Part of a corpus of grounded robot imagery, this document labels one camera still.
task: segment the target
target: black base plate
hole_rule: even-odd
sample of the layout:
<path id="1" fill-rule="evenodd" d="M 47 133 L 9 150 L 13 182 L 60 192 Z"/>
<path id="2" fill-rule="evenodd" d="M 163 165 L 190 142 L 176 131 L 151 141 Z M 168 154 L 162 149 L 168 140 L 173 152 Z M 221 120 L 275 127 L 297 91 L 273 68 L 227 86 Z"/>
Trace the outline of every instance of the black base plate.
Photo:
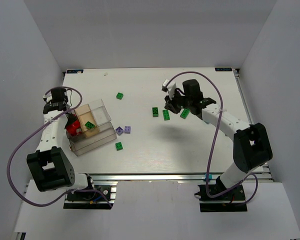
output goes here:
<path id="1" fill-rule="evenodd" d="M 108 193 L 104 196 L 108 201 L 110 201 L 110 195 L 111 195 L 111 186 L 110 185 L 94 185 L 95 189 L 99 190 L 100 192 L 104 192 L 104 190 L 107 190 Z M 72 203 L 64 203 L 63 208 L 64 209 L 110 209 L 110 206 L 106 204 L 98 204 L 93 203 L 90 204 L 91 200 L 94 200 L 98 198 L 100 194 L 94 193 L 94 192 L 74 192 L 74 194 L 68 194 L 66 197 L 66 200 L 72 202 Z"/>
<path id="2" fill-rule="evenodd" d="M 242 185 L 237 186 L 233 190 L 227 192 L 226 194 L 210 198 L 206 193 L 206 185 L 199 185 L 199 192 L 195 195 L 200 196 L 200 201 L 205 201 L 200 203 L 201 213 L 212 213 L 212 212 L 247 212 L 247 205 L 242 203 L 234 203 L 233 201 L 245 201 L 245 191 Z M 217 194 L 215 185 L 209 184 L 209 192 L 211 195 Z"/>

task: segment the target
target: green block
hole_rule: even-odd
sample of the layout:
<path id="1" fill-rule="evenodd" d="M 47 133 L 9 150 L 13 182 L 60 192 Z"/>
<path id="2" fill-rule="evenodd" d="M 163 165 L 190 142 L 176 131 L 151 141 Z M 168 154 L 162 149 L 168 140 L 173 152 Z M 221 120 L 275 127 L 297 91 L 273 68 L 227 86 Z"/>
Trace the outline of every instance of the green block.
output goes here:
<path id="1" fill-rule="evenodd" d="M 86 122 L 85 126 L 88 128 L 88 129 L 93 129 L 95 127 L 95 125 L 89 121 Z"/>
<path id="2" fill-rule="evenodd" d="M 115 148 L 116 148 L 117 151 L 124 149 L 121 142 L 116 143 Z"/>
<path id="3" fill-rule="evenodd" d="M 121 93 L 121 92 L 118 92 L 118 94 L 116 95 L 116 98 L 117 99 L 122 99 L 124 97 L 124 94 L 123 93 Z"/>
<path id="4" fill-rule="evenodd" d="M 152 108 L 152 116 L 153 117 L 158 117 L 159 116 L 159 110 L 157 107 Z"/>
<path id="5" fill-rule="evenodd" d="M 163 119 L 165 121 L 170 120 L 169 111 L 168 110 L 162 110 L 163 113 Z"/>
<path id="6" fill-rule="evenodd" d="M 190 113 L 190 109 L 185 108 L 185 109 L 183 110 L 183 112 L 181 113 L 180 117 L 183 118 L 183 119 L 186 119 L 187 116 L 189 115 L 189 113 Z"/>

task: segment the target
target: purple block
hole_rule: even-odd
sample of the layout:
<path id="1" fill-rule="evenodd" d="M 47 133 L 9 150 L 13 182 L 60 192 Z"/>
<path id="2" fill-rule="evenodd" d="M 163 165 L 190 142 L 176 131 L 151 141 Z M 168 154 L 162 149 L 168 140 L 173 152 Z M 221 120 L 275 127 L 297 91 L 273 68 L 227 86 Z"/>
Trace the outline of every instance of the purple block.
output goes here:
<path id="1" fill-rule="evenodd" d="M 115 131 L 116 131 L 116 134 L 118 134 L 118 135 L 121 135 L 121 134 L 124 133 L 124 130 L 121 127 L 119 127 L 119 126 L 118 126 L 118 128 Z"/>
<path id="2" fill-rule="evenodd" d="M 131 133 L 131 127 L 130 127 L 130 126 L 125 126 L 125 127 L 124 127 L 124 133 L 125 133 L 125 134 Z"/>

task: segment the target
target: transparent bin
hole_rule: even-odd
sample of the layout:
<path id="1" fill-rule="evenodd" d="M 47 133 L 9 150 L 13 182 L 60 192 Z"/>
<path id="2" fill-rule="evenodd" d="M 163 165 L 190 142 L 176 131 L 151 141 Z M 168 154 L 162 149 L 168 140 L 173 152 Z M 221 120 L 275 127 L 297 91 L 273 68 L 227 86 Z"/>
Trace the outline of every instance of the transparent bin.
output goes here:
<path id="1" fill-rule="evenodd" d="M 71 136 L 67 132 L 71 150 L 77 155 L 84 154 L 92 149 L 100 147 L 117 138 L 116 131 L 111 124 L 111 118 L 102 99 L 98 99 L 75 110 L 80 122 L 81 133 Z M 87 122 L 95 125 L 89 129 Z"/>

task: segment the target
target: wall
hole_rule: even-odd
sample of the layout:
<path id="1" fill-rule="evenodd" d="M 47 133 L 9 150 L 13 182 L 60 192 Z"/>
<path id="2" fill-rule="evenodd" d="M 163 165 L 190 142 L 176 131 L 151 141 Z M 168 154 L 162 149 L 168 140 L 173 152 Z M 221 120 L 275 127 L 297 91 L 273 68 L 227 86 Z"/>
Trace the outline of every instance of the wall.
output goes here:
<path id="1" fill-rule="evenodd" d="M 11 239 L 21 201 L 6 175 L 8 158 L 21 140 L 43 123 L 42 96 L 61 84 L 62 73 L 22 0 L 0 0 L 0 240 Z M 17 153 L 12 178 L 22 192 L 29 179 L 34 137 Z"/>
<path id="2" fill-rule="evenodd" d="M 24 0 L 67 68 L 241 67 L 276 0 Z"/>
<path id="3" fill-rule="evenodd" d="M 270 170 L 300 228 L 300 0 L 278 0 L 241 69 L 254 122 L 267 127 Z"/>

